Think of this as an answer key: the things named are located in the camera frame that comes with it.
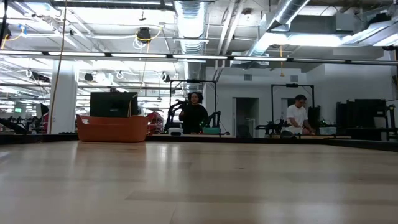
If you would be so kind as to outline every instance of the wooden floor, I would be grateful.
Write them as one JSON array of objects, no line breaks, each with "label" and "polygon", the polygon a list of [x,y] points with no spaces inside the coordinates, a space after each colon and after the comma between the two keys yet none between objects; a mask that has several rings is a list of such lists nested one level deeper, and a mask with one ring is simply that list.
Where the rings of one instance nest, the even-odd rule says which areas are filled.
[{"label": "wooden floor", "polygon": [[393,224],[398,154],[276,144],[0,147],[1,224]]}]

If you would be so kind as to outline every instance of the woman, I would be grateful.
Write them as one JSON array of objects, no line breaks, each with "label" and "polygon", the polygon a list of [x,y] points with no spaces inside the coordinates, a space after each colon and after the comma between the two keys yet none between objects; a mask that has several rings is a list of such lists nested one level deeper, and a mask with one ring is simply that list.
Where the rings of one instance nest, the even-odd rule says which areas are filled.
[{"label": "woman", "polygon": [[183,121],[182,128],[184,134],[199,133],[200,124],[208,119],[207,110],[200,105],[203,101],[201,93],[189,93],[187,104],[180,113],[180,121]]}]

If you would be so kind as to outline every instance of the white pillar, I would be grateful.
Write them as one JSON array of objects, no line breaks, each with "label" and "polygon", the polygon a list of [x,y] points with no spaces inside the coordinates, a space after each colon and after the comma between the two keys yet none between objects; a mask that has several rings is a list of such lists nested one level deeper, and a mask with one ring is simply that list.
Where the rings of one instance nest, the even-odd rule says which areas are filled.
[{"label": "white pillar", "polygon": [[50,124],[47,128],[48,134],[58,134],[61,132],[74,132],[76,119],[76,95],[79,77],[77,63],[73,61],[62,61],[58,78],[57,92],[54,97],[55,81],[57,79],[59,61],[54,61],[52,81],[51,81],[51,101],[50,116],[52,130],[50,133]]}]

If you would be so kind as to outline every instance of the doorway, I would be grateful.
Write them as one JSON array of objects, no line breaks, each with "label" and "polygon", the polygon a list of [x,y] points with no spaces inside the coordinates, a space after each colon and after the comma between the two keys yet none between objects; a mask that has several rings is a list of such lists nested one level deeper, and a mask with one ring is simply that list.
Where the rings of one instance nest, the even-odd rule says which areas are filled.
[{"label": "doorway", "polygon": [[233,98],[233,135],[256,138],[259,121],[259,98]]}]

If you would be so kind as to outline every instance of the orange plastic tub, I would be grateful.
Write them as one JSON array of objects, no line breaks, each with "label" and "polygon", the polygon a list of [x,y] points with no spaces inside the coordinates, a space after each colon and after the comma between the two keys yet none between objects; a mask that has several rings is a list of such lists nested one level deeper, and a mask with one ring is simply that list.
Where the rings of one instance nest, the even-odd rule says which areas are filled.
[{"label": "orange plastic tub", "polygon": [[79,139],[88,142],[141,142],[145,141],[148,118],[131,116],[130,118],[77,117]]}]

